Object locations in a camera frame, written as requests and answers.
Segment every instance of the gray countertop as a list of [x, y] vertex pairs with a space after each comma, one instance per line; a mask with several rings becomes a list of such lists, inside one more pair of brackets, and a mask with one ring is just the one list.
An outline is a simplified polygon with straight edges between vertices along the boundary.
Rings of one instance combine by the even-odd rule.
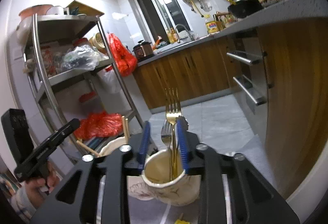
[[189, 43], [173, 46], [168, 50], [155, 54], [147, 60], [138, 63], [138, 66], [145, 65], [149, 62], [165, 57], [180, 50], [198, 45], [216, 38], [230, 35], [243, 30], [277, 23], [288, 20], [302, 19], [308, 17], [327, 17], [328, 16], [328, 2], [327, 0], [283, 0], [279, 3], [273, 4], [261, 11], [258, 11], [245, 19], [225, 28], [224, 30], [200, 38], [199, 40]]

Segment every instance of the kitchen cabinet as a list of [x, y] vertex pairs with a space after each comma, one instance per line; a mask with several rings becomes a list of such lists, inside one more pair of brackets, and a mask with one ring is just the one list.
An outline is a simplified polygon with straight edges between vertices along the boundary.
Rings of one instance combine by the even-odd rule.
[[133, 75], [150, 109], [165, 105], [165, 88], [178, 88], [181, 101], [229, 88], [221, 49], [212, 40], [137, 67]]
[[256, 30], [228, 36], [226, 56], [231, 60], [232, 92], [245, 114], [254, 134], [265, 142], [267, 124], [267, 81], [263, 53]]
[[328, 139], [327, 31], [327, 18], [257, 29], [271, 84], [265, 149], [284, 198], [305, 179]]

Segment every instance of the metal shelf rack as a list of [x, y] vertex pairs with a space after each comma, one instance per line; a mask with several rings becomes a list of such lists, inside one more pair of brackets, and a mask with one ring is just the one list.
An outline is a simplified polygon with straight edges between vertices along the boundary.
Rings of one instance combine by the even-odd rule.
[[[26, 61], [26, 51], [28, 50], [28, 47], [33, 47], [36, 60], [36, 69], [41, 80], [41, 85], [39, 88], [36, 87], [37, 85], [35, 84], [32, 72], [28, 74], [28, 81], [32, 89], [32, 93], [37, 103], [38, 109], [50, 132], [54, 132], [56, 130], [56, 127], [54, 127], [54, 125], [46, 116], [45, 111], [40, 103], [41, 100], [43, 98], [47, 98], [50, 103], [50, 106], [52, 107], [58, 120], [60, 121], [60, 124], [66, 124], [67, 120], [59, 107], [59, 104], [55, 97], [55, 93], [69, 86], [72, 86], [82, 80], [88, 81], [92, 88], [92, 78], [96, 76], [97, 72], [109, 65], [113, 66], [113, 70], [117, 76], [119, 84], [121, 85], [124, 95], [131, 107], [131, 110], [125, 113], [124, 115], [126, 116], [126, 118], [128, 118], [129, 121], [131, 121], [132, 118], [136, 117], [140, 126], [143, 127], [143, 121], [141, 119], [141, 116], [137, 111], [137, 108], [121, 77], [116, 62], [113, 59], [113, 55], [110, 51], [105, 32], [99, 17], [73, 15], [38, 16], [37, 14], [34, 14], [29, 18], [30, 20], [24, 20], [26, 22], [32, 21], [32, 27], [29, 28], [27, 35], [27, 43], [24, 48], [24, 56]], [[61, 42], [72, 42], [76, 38], [83, 37], [95, 25], [98, 26], [109, 59], [101, 61], [94, 71], [73, 69], [48, 78], [42, 59], [40, 44], [55, 40]], [[70, 135], [69, 139], [81, 155], [86, 153], [86, 150], [76, 143], [76, 138], [74, 137], [74, 135]], [[97, 146], [97, 148], [99, 148], [101, 145], [105, 145], [106, 141], [107, 140], [102, 141], [100, 145]], [[72, 157], [68, 153], [66, 153], [66, 155], [70, 158], [70, 160], [74, 161], [74, 159], [72, 159]]]

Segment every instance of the gold fork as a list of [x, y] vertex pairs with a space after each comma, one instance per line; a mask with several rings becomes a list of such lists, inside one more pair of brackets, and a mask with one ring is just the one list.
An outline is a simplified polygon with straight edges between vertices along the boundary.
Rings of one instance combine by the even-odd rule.
[[173, 148], [173, 155], [172, 155], [172, 165], [173, 165], [173, 178], [175, 179], [178, 176], [178, 162], [177, 162], [177, 142], [175, 139], [175, 124], [177, 123], [177, 117], [181, 116], [181, 105], [178, 96], [178, 89], [169, 89], [168, 91], [165, 89], [165, 113], [166, 113], [166, 120], [172, 124], [172, 148]]

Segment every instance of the cooking oil bottle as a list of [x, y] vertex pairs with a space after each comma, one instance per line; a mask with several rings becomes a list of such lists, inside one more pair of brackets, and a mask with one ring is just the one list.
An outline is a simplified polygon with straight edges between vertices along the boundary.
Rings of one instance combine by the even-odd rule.
[[216, 21], [209, 14], [205, 15], [205, 25], [206, 25], [208, 34], [212, 34], [212, 33], [215, 33], [215, 32], [219, 31], [218, 26], [216, 24]]

